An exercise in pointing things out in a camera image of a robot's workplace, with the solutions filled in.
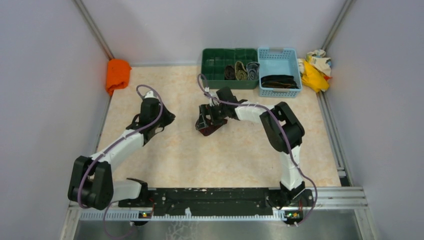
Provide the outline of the red navy striped tie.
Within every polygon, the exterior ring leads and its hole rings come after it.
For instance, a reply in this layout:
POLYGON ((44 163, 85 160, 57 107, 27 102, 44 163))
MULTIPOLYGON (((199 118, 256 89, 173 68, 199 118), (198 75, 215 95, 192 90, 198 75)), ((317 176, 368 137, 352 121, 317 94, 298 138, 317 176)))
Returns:
POLYGON ((209 119, 206 122, 208 123, 208 126, 201 127, 199 129, 196 128, 196 130, 199 131, 205 137, 210 136, 211 134, 216 132, 219 128, 226 125, 228 123, 228 120, 224 119, 222 124, 212 124, 209 119))

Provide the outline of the green compartment organizer tray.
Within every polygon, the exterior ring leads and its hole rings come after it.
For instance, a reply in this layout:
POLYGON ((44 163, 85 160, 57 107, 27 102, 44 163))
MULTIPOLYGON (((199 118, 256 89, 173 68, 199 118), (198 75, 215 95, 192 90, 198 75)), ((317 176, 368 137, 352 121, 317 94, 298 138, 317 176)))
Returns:
POLYGON ((244 66, 257 62, 257 50, 254 48, 205 48, 201 56, 201 73, 205 76, 203 83, 211 89, 229 87, 233 90, 252 90, 258 86, 259 80, 225 80, 224 70, 227 65, 236 61, 244 66))

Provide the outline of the light blue plastic basket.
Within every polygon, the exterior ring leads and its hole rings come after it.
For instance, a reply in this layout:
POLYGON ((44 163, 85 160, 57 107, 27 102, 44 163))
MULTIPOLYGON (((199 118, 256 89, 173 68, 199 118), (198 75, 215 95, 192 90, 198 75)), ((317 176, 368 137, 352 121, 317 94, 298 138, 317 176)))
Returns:
POLYGON ((293 48, 259 47, 257 49, 259 63, 259 96, 273 98, 295 98, 301 92, 303 85, 298 67, 297 53, 293 48), (266 86, 265 77, 288 76, 292 79, 291 86, 266 86))

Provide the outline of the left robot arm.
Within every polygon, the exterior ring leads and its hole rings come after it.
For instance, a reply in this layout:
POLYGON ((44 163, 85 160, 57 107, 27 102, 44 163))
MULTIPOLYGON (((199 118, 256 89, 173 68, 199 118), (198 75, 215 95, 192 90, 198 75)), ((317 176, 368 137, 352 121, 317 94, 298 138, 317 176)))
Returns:
POLYGON ((115 142, 100 152, 81 155, 74 161, 68 199, 83 209, 104 210, 111 203, 124 200, 131 200, 138 207, 146 206, 150 200, 148 184, 135 178, 114 181, 113 172, 175 118, 157 98, 144 99, 140 112, 115 142))

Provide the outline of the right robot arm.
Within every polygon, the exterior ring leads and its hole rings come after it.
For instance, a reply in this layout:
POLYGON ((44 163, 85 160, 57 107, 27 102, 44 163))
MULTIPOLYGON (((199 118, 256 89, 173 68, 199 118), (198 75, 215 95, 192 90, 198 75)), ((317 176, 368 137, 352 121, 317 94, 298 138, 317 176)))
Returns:
POLYGON ((227 124, 228 119, 261 124, 268 142, 279 153, 282 166, 281 199, 287 206, 301 200, 305 183, 300 173, 300 150, 305 129, 286 102, 265 106, 246 99, 238 100, 225 87, 217 92, 204 92, 209 99, 199 106, 195 129, 209 136, 227 124))

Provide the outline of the dark brown rolled tie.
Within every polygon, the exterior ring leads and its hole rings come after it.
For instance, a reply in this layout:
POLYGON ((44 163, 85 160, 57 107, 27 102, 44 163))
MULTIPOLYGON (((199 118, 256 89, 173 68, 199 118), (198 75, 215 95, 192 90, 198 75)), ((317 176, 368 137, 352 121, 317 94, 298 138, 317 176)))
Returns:
POLYGON ((224 68, 224 79, 225 80, 235 80, 236 79, 236 70, 234 65, 227 65, 224 68))

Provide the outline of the orange folded cloth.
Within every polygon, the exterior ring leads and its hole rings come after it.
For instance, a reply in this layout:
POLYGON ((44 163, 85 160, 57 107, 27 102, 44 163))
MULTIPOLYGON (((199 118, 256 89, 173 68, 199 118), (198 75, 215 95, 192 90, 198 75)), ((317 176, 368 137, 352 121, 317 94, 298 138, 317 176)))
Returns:
POLYGON ((122 59, 111 59, 107 63, 105 90, 109 96, 129 85, 131 70, 130 64, 122 59))

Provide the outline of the olive rolled tie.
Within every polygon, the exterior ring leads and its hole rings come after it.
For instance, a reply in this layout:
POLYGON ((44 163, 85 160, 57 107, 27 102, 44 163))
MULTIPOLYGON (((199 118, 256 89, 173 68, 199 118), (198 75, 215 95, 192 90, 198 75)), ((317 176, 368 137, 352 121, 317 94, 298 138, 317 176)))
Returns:
POLYGON ((248 72, 242 61, 236 61, 234 64, 235 79, 238 81, 246 81, 248 79, 248 72))

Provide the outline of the grey rolled tie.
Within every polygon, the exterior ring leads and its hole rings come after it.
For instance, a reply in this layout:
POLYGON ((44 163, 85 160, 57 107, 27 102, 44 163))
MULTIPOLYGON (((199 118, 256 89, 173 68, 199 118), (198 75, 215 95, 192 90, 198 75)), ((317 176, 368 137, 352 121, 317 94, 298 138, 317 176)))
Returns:
POLYGON ((246 65, 246 71, 247 71, 247 79, 249 81, 256 81, 259 79, 259 69, 260 64, 256 61, 249 62, 246 65))

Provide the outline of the black tie in basket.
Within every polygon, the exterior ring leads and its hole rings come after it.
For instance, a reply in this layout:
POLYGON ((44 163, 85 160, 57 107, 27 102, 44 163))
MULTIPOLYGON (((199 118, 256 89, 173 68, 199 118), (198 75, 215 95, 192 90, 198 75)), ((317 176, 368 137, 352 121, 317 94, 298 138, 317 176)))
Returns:
POLYGON ((294 76, 278 74, 267 75, 261 79, 261 86, 263 88, 277 88, 277 89, 298 89, 298 84, 294 80, 294 76))

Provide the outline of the yellow crumpled cloth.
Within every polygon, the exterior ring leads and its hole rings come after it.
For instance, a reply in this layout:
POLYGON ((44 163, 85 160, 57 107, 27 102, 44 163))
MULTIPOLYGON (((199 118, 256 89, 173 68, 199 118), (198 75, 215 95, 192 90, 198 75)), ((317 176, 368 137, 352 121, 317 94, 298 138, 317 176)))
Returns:
POLYGON ((301 75, 302 84, 311 88, 316 93, 326 92, 330 88, 328 80, 331 78, 317 70, 306 60, 303 61, 304 71, 301 75))

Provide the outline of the white patterned crumpled cloth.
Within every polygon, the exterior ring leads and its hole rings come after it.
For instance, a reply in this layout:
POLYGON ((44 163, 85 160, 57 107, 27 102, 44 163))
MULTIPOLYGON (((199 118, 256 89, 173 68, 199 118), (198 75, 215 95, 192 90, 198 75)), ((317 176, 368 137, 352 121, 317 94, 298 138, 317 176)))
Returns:
POLYGON ((317 49, 310 51, 306 54, 306 58, 298 58, 297 64, 300 72, 300 76, 305 72, 305 62, 308 62, 320 73, 324 74, 327 77, 331 77, 332 73, 332 59, 327 57, 326 51, 323 49, 317 49))

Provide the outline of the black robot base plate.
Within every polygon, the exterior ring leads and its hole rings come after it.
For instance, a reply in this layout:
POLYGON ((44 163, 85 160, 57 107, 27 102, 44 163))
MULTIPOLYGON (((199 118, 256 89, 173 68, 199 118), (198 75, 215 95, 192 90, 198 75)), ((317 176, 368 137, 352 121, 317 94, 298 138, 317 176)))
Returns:
POLYGON ((152 208, 155 217, 262 217, 284 207, 310 207, 313 201, 310 189, 290 200, 280 188, 151 188, 118 206, 152 208))

